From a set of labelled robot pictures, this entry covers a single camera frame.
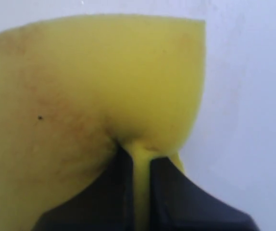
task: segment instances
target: white background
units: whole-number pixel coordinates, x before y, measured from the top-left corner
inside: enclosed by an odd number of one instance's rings
[[[187,175],[276,231],[276,0],[0,0],[0,30],[81,13],[207,21],[203,102],[182,150]]]

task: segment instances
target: white surface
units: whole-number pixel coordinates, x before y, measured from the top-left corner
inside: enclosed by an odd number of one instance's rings
[[[182,150],[187,174],[276,231],[276,1],[0,0],[0,30],[78,13],[207,20],[205,93]]]

